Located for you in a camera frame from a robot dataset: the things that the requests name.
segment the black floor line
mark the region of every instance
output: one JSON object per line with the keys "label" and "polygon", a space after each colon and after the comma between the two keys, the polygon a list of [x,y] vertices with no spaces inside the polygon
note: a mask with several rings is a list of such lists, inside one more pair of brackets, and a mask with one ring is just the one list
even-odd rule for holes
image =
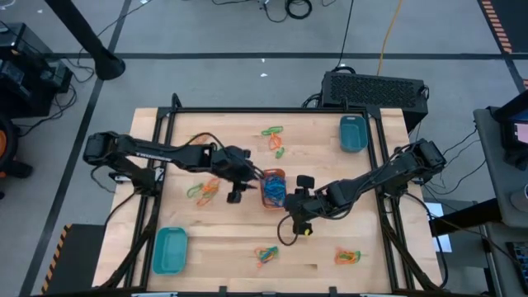
{"label": "black floor line", "polygon": [[[120,16],[126,14],[129,11],[130,4],[131,0],[125,0],[125,2],[123,3],[123,7],[120,11]],[[117,41],[119,39],[124,22],[125,18],[118,21],[114,28],[114,32],[110,41],[110,45],[113,47],[113,49],[117,45]],[[84,139],[86,137],[86,133],[88,131],[93,112],[95,111],[97,100],[99,99],[99,95],[101,94],[102,86],[103,81],[97,79],[92,89],[92,95],[90,96],[90,100],[88,101],[86,110],[84,111],[84,116],[82,117],[77,136],[75,137],[75,141],[73,142],[72,151],[69,154],[68,161],[66,163],[66,168],[64,169],[63,176],[60,179],[59,188],[55,193],[55,198],[53,200],[53,204],[51,205],[51,210],[48,213],[48,218],[46,219],[42,234],[40,235],[39,242],[37,243],[35,249],[35,253],[33,254],[33,258],[31,259],[30,266],[26,273],[26,278],[22,283],[20,296],[31,295],[31,291],[33,291],[33,287],[35,286],[36,277],[39,274],[40,266],[42,264],[42,261],[44,260],[48,245],[50,244],[50,239],[53,236],[53,231],[55,225],[57,224],[57,219],[59,218],[64,198],[66,196],[66,192],[68,191],[69,183],[72,179],[73,171],[75,170],[75,166],[77,165],[81,149],[83,148]]]}
{"label": "black floor line", "polygon": [[[115,53],[122,59],[339,59],[339,53]],[[51,58],[78,57],[78,53],[55,53]],[[514,54],[514,59],[528,59],[528,54]],[[81,54],[82,59],[91,59]],[[345,53],[344,59],[379,59],[378,53]],[[493,60],[504,59],[503,54],[384,54],[384,59],[410,60]]]}

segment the table leg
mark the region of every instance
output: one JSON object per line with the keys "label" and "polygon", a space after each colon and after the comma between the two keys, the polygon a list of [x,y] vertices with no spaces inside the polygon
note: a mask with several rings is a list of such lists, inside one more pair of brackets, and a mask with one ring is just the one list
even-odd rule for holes
{"label": "table leg", "polygon": [[458,228],[447,224],[445,221],[461,227],[462,229],[466,229],[488,222],[497,222],[501,220],[502,216],[501,211],[498,208],[497,198],[493,198],[466,209],[446,214],[438,219],[432,219],[429,221],[429,226],[440,236],[458,230]]}

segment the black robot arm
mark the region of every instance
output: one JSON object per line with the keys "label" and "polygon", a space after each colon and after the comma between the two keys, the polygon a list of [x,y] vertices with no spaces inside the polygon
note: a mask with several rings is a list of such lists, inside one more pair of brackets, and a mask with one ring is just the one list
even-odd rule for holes
{"label": "black robot arm", "polygon": [[217,148],[216,144],[184,144],[180,147],[135,139],[126,134],[104,132],[88,137],[83,160],[93,166],[108,166],[128,177],[136,191],[154,195],[158,191],[156,172],[141,168],[127,157],[154,159],[176,165],[188,172],[209,172],[233,183],[229,203],[239,203],[248,182],[262,177],[249,160],[251,152],[235,146]]}
{"label": "black robot arm", "polygon": [[[311,219],[318,217],[325,219],[342,219],[347,216],[354,203],[362,193],[381,187],[381,192],[389,196],[401,196],[407,191],[407,184],[414,178],[421,178],[428,182],[435,174],[440,173],[446,160],[432,142],[420,139],[414,144],[400,148],[383,166],[368,172],[353,180],[333,181],[309,194],[309,188],[314,187],[312,177],[297,177],[297,186],[294,194],[286,196],[285,209],[294,220],[293,232],[298,235],[310,235]],[[441,290],[422,271],[413,259],[413,256],[399,240],[398,235],[390,225],[386,215],[381,218],[381,230],[400,253],[418,282],[425,290]]]}

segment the blue container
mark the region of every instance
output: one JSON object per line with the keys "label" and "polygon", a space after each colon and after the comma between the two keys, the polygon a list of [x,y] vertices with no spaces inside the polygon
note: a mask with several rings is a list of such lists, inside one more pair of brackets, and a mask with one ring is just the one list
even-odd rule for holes
{"label": "blue container", "polygon": [[187,233],[182,228],[161,228],[156,236],[152,269],[156,274],[174,276],[185,267]]}
{"label": "blue container", "polygon": [[364,149],[369,143],[365,119],[357,115],[343,116],[339,123],[339,142],[343,152],[357,153]]}

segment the wooden table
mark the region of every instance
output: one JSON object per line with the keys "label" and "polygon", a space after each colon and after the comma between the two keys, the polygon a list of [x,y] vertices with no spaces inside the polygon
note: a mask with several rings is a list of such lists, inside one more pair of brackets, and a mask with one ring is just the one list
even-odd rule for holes
{"label": "wooden table", "polygon": [[[136,110],[130,135],[151,140],[156,112],[156,109]],[[315,177],[317,188],[337,179],[358,177],[370,170],[367,149],[360,153],[340,150],[338,126],[342,116],[182,113],[176,116],[172,145],[184,144],[192,135],[208,131],[225,145],[251,149],[251,160],[260,168],[284,169],[288,192],[293,192],[295,178],[300,174]],[[382,110],[382,121],[390,152],[408,143],[400,110]],[[274,125],[284,126],[280,136],[286,151],[278,160],[268,148],[267,137],[260,134]],[[381,164],[373,120],[371,129],[378,164]],[[146,166],[146,160],[133,159],[138,165]],[[336,286],[340,293],[390,292],[374,191],[363,194],[345,219],[315,219],[312,236],[299,237],[295,245],[285,247],[277,239],[276,226],[286,213],[265,210],[260,190],[246,191],[242,203],[229,205],[226,197],[231,184],[222,181],[219,194],[206,206],[199,207],[195,200],[186,198],[187,189],[209,179],[209,174],[190,174],[168,166],[158,227],[177,226],[187,231],[190,236],[187,264],[177,276],[157,276],[151,272],[148,290],[215,292],[219,286],[226,285],[230,292],[323,293],[328,292],[329,286]],[[410,186],[410,191],[421,197],[417,186]],[[130,184],[118,186],[112,207],[130,192]],[[137,197],[117,211],[108,224],[94,285],[105,281],[129,251],[138,207]],[[441,273],[425,210],[407,198],[402,198],[400,210],[409,252],[429,277],[440,284]],[[291,239],[291,221],[283,226],[281,233],[285,240]],[[257,268],[253,250],[272,246],[279,247],[278,258]],[[361,251],[361,260],[354,265],[335,265],[333,258],[337,247]],[[394,255],[399,286],[404,288],[401,261],[395,249]],[[141,253],[137,259],[135,284],[139,283],[143,257]]]}

